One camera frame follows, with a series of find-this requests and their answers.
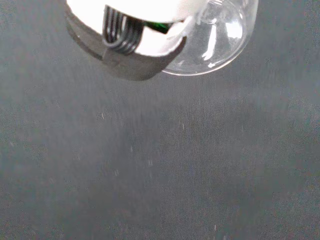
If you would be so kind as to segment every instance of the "transparent glass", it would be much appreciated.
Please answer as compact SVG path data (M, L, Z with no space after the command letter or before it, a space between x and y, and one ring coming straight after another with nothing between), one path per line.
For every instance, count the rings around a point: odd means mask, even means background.
M254 30L259 0L208 0L182 52L163 72L196 76L234 60Z

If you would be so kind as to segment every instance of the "gray fabric surface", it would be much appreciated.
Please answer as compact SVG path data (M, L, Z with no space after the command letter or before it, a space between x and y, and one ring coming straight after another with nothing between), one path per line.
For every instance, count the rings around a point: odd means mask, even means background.
M133 82L61 0L0 1L0 239L320 239L319 9L261 1L230 65Z

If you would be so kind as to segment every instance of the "gray tablecloth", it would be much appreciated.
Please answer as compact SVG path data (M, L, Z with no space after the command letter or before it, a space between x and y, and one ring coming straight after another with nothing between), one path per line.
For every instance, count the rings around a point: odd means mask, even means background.
M0 239L320 239L319 5L262 0L230 65L133 82L62 0L0 1Z

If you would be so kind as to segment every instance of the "green component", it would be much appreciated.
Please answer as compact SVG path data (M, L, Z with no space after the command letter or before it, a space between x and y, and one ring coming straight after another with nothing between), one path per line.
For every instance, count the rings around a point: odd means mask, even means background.
M144 25L163 34L166 34L169 31L170 27L172 26L171 23L157 23L157 22L150 22L150 21L145 22Z

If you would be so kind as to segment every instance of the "black spring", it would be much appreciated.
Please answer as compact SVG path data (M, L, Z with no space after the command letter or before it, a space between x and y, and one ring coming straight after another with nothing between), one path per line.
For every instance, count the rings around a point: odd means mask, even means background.
M144 23L109 7L104 8L103 43L123 55L131 54L139 45Z

